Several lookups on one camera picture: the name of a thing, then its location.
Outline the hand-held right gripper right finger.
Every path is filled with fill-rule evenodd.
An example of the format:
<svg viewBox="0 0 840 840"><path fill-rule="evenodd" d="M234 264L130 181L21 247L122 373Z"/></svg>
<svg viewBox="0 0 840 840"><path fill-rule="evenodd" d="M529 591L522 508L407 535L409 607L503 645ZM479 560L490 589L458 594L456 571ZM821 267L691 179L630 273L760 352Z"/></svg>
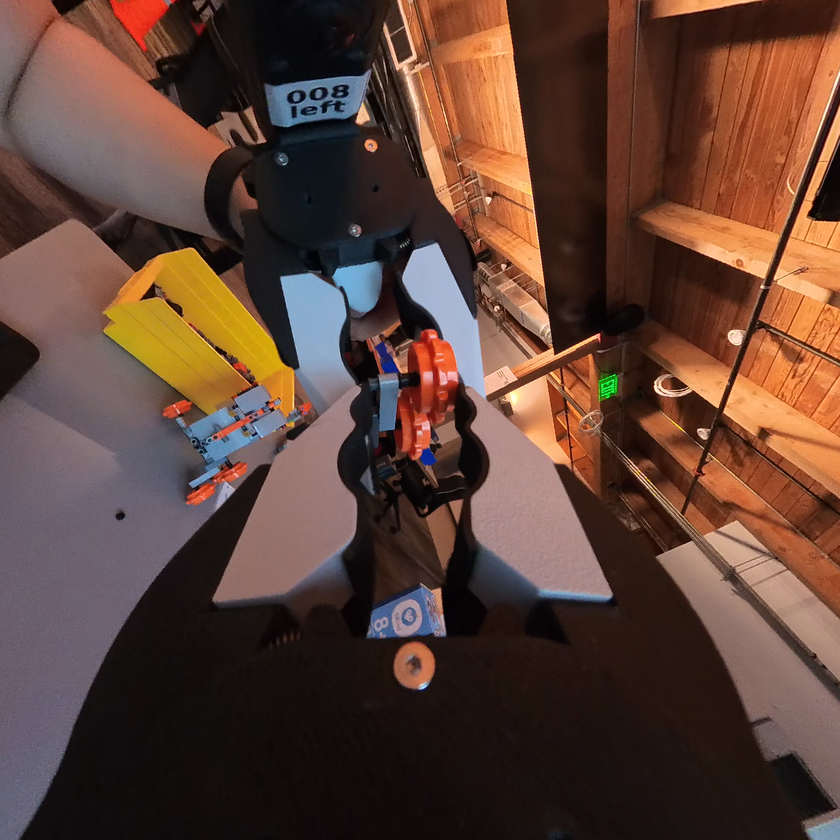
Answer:
<svg viewBox="0 0 840 840"><path fill-rule="evenodd" d="M446 596L528 614L539 601L613 598L551 457L474 388L455 402L465 479Z"/></svg>

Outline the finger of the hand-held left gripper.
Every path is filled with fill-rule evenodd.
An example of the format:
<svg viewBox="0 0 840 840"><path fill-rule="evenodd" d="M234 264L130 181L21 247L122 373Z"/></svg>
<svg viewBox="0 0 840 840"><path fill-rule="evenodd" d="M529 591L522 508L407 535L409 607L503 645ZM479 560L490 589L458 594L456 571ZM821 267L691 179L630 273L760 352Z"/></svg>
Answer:
<svg viewBox="0 0 840 840"><path fill-rule="evenodd" d="M326 412L357 384L345 359L350 310L343 290L309 273L284 276L287 307L303 390L318 413Z"/></svg>
<svg viewBox="0 0 840 840"><path fill-rule="evenodd" d="M460 289L439 244L415 249L398 281L401 314L419 333L434 329L455 352L463 382L485 396L485 377L476 318L475 292L467 276L467 295Z"/></svg>

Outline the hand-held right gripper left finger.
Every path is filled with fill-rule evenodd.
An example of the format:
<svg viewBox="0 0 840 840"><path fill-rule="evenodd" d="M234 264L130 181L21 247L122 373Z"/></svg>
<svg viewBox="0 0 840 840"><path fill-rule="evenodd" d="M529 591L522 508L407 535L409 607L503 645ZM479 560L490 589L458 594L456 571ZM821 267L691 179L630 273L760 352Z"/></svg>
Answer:
<svg viewBox="0 0 840 840"><path fill-rule="evenodd" d="M281 604L298 620L315 606L370 613L375 556L368 385L355 385L278 455L248 515L213 602Z"/></svg>

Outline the grey beam with orange gears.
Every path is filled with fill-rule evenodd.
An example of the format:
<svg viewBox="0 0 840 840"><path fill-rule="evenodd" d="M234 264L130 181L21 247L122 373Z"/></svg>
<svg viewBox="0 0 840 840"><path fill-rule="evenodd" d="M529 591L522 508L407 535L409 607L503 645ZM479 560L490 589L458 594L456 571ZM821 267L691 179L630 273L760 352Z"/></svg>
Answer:
<svg viewBox="0 0 840 840"><path fill-rule="evenodd" d="M373 348L380 373L369 380L374 439L391 435L396 450L410 460L431 452L433 432L455 409L459 388L455 352L432 329L421 332L400 369L386 342Z"/></svg>

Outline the grey desk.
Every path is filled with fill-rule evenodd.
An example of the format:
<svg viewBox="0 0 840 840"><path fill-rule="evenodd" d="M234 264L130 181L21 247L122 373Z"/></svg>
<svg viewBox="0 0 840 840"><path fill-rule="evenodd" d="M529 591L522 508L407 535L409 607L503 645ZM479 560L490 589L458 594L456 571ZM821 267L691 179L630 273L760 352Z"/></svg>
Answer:
<svg viewBox="0 0 840 840"><path fill-rule="evenodd" d="M130 269L65 222L2 259L2 315L40 351L2 401L2 838L275 838L290 780L257 759L291 667L278 605L218 609L267 477L211 516L175 498L187 444L165 385L102 333Z"/></svg>

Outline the person's left hand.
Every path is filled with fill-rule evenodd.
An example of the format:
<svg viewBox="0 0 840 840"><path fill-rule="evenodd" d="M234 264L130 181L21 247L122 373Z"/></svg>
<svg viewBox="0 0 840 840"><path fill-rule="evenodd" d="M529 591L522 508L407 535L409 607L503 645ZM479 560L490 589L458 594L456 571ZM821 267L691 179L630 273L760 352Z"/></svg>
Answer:
<svg viewBox="0 0 840 840"><path fill-rule="evenodd" d="M350 338L353 341L366 341L379 334L389 335L400 323L401 317L395 301L391 298L383 299L365 314L351 312Z"/></svg>

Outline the yellow plastic bin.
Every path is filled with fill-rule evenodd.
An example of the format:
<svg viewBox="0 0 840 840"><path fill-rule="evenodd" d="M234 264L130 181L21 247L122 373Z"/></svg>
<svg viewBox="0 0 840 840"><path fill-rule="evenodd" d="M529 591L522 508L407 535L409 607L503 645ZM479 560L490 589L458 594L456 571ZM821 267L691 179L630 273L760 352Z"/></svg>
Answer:
<svg viewBox="0 0 840 840"><path fill-rule="evenodd" d="M250 373L289 413L295 375L274 340L193 248L159 255L104 311L104 329L205 414L247 390Z"/></svg>

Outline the blue robot kit box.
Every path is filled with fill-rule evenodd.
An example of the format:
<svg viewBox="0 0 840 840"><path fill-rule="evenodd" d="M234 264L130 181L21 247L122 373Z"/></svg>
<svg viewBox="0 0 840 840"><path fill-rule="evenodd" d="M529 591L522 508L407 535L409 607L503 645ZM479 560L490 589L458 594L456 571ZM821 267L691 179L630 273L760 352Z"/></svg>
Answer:
<svg viewBox="0 0 840 840"><path fill-rule="evenodd" d="M366 634L368 638L446 635L442 590L423 584L374 605Z"/></svg>

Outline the large orange reflective cone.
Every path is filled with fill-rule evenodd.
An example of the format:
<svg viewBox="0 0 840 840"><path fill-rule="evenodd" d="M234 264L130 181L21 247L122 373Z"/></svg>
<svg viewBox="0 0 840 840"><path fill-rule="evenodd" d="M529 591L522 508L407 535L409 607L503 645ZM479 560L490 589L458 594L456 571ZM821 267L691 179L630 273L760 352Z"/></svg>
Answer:
<svg viewBox="0 0 840 840"><path fill-rule="evenodd" d="M120 24L143 50L147 34L166 15L173 1L110 1L111 9Z"/></svg>

